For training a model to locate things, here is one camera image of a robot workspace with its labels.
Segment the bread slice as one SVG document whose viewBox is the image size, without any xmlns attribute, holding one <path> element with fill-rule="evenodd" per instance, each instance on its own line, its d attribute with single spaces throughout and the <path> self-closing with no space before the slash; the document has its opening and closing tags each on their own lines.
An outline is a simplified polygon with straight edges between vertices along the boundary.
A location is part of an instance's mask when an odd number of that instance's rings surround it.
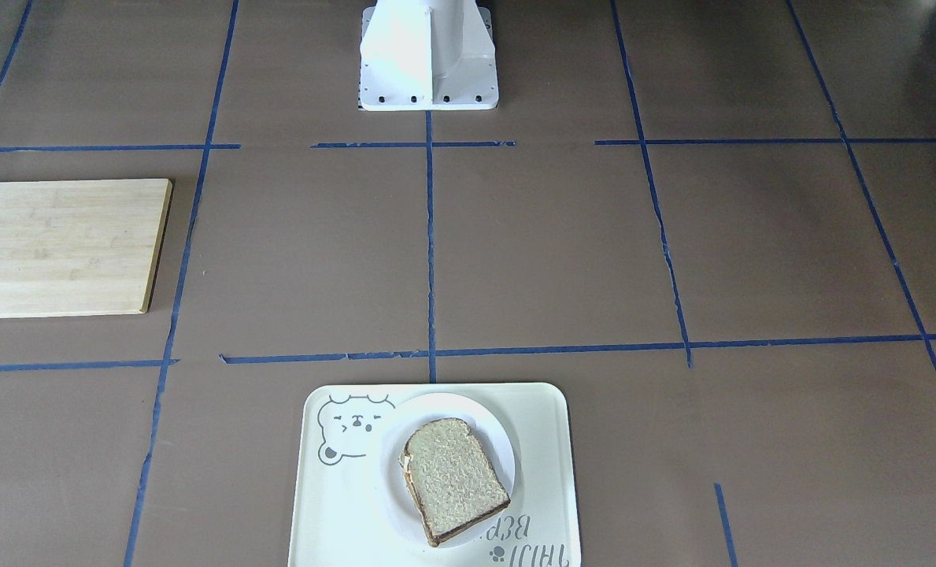
<svg viewBox="0 0 936 567">
<path fill-rule="evenodd" d="M 427 544 L 439 547 L 512 501 L 475 432 L 459 417 L 422 424 L 399 457 Z"/>
</svg>

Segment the cream bear tray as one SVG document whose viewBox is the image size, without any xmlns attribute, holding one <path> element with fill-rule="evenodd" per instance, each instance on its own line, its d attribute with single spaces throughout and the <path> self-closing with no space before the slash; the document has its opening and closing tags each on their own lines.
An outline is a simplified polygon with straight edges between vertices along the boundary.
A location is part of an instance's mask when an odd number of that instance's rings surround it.
<svg viewBox="0 0 936 567">
<path fill-rule="evenodd" d="M 375 430 L 400 402 L 454 392 L 503 424 L 516 456 L 510 506 L 465 545 L 416 551 L 390 537 L 364 475 Z M 307 396 L 290 566 L 579 566 L 568 405 L 547 383 L 327 385 Z"/>
</svg>

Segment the wooden cutting board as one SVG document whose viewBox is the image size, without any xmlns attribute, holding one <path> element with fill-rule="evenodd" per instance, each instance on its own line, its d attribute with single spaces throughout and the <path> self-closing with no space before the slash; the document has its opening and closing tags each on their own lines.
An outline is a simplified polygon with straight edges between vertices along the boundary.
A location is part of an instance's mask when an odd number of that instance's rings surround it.
<svg viewBox="0 0 936 567">
<path fill-rule="evenodd" d="M 0 182 L 0 319 L 147 312 L 172 188 Z"/>
</svg>

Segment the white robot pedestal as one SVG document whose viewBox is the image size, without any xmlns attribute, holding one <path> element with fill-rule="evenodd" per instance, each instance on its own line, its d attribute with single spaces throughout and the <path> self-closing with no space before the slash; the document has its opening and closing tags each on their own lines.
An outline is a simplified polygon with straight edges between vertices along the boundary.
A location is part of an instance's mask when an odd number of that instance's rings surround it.
<svg viewBox="0 0 936 567">
<path fill-rule="evenodd" d="M 378 1 L 362 12 L 360 109 L 496 108 L 492 14 L 475 1 Z"/>
</svg>

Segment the white round plate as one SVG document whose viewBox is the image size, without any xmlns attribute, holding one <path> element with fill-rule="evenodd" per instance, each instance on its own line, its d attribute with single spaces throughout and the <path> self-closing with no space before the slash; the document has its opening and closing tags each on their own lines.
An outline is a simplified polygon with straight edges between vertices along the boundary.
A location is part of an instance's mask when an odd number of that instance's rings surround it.
<svg viewBox="0 0 936 567">
<path fill-rule="evenodd" d="M 469 528 L 439 547 L 427 544 L 420 514 L 415 510 L 406 490 L 399 457 L 407 438 L 417 428 L 442 417 L 459 417 L 467 422 L 482 442 L 511 499 L 515 489 L 516 456 L 509 435 L 503 424 L 482 403 L 454 392 L 425 392 L 400 402 L 375 430 L 376 439 L 369 445 L 367 453 L 369 470 L 364 477 L 385 533 L 403 539 L 416 551 L 438 551 L 465 545 L 471 538 L 482 535 L 487 521 L 497 519 L 507 510 Z"/>
</svg>

